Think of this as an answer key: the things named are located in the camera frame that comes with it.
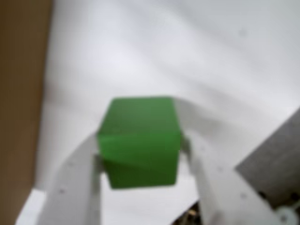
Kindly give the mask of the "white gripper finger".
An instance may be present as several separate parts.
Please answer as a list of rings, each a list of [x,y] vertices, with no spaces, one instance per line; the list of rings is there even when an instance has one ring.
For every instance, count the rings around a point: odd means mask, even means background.
[[[96,134],[63,162],[46,192],[38,225],[99,225],[104,172]]]
[[[200,115],[187,100],[173,99],[181,129],[181,150],[199,194],[204,225],[279,225],[280,217],[200,135]]]

